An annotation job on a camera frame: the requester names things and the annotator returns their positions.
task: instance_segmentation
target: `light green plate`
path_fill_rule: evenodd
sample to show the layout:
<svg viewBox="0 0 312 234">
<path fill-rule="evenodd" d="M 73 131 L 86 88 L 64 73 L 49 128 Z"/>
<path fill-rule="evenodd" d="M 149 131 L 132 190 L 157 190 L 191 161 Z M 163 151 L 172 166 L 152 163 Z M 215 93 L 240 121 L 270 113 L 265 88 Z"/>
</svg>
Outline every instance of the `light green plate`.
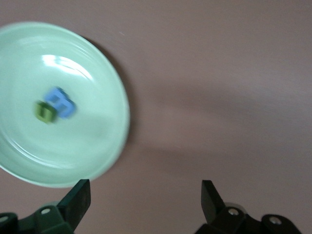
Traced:
<svg viewBox="0 0 312 234">
<path fill-rule="evenodd" d="M 60 87 L 77 109 L 44 123 L 34 106 Z M 129 105 L 108 59 L 64 28 L 39 22 L 0 29 L 0 166 L 46 187 L 69 187 L 107 171 L 129 129 Z"/>
</svg>

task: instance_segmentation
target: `green block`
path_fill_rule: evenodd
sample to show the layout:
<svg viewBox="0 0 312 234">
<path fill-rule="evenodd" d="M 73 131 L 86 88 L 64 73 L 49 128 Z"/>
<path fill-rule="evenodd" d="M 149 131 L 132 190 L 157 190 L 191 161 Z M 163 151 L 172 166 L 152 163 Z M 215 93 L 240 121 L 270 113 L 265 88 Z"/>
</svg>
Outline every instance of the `green block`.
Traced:
<svg viewBox="0 0 312 234">
<path fill-rule="evenodd" d="M 37 119 L 45 123 L 52 123 L 55 121 L 57 111 L 54 107 L 46 102 L 39 101 L 35 105 L 35 115 Z"/>
</svg>

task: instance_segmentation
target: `table surface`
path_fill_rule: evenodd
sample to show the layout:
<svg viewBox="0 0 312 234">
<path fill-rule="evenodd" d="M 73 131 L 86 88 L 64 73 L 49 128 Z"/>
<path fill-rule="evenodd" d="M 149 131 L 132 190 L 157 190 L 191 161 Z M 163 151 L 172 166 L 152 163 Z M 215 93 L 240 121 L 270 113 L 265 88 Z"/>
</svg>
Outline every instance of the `table surface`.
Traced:
<svg viewBox="0 0 312 234">
<path fill-rule="evenodd" d="M 203 179 L 256 219 L 311 232 L 312 3 L 1 0 L 0 15 L 89 38 L 126 87 L 129 138 L 77 234 L 192 234 Z M 0 177 L 0 211 L 20 218 L 69 190 Z"/>
</svg>

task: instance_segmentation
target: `blue block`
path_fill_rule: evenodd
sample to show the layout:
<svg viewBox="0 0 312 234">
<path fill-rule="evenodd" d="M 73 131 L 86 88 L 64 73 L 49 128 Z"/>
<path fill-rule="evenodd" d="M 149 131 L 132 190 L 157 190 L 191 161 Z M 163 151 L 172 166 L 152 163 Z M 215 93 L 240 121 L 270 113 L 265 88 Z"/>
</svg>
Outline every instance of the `blue block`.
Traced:
<svg viewBox="0 0 312 234">
<path fill-rule="evenodd" d="M 45 97 L 45 102 L 56 109 L 60 118 L 67 118 L 76 109 L 75 104 L 68 98 L 67 94 L 58 87 L 53 88 Z"/>
</svg>

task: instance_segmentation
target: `plate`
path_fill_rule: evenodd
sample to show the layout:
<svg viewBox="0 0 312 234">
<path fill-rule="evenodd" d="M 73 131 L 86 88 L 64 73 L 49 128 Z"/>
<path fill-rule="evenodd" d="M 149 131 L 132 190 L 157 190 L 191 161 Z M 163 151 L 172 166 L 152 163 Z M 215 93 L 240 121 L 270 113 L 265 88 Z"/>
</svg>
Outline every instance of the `plate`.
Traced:
<svg viewBox="0 0 312 234">
<path fill-rule="evenodd" d="M 0 166 L 33 184 L 95 179 L 127 139 L 129 104 L 117 72 L 94 45 L 56 25 L 0 29 L 0 100 Z M 72 109 L 61 115 L 65 103 Z M 56 111 L 53 121 L 45 121 L 46 105 Z"/>
</svg>

